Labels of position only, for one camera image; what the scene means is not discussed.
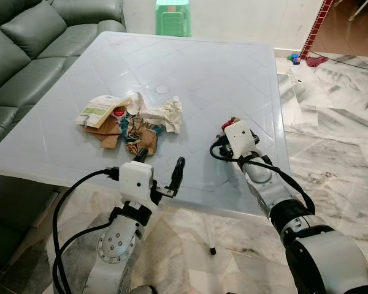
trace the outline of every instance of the marble floor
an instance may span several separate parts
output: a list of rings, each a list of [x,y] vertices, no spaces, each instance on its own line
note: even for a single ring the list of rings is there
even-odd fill
[[[368,68],[368,58],[332,57]],[[291,172],[318,215],[354,240],[368,260],[368,70],[334,61],[317,68],[276,61]],[[60,241],[106,222],[117,204],[109,195],[77,191],[59,219]],[[133,284],[154,285],[160,294],[296,293],[284,248],[265,218],[209,218],[213,257],[202,214],[162,209],[147,228]],[[51,219],[49,211],[0,271],[0,294],[54,293]],[[79,238],[64,253],[73,293],[82,292],[98,234]]]

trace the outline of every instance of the leather sofa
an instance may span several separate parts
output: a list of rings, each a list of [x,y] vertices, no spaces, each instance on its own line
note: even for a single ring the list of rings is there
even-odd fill
[[[123,20],[122,0],[0,0],[0,141],[100,32],[125,32]],[[0,266],[53,188],[0,176]]]

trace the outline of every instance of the red cloth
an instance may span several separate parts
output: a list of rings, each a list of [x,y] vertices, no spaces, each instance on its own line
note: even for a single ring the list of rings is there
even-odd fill
[[[329,59],[325,56],[319,56],[319,57],[307,57],[307,65],[311,67],[316,67],[321,63],[324,63],[328,61]]]

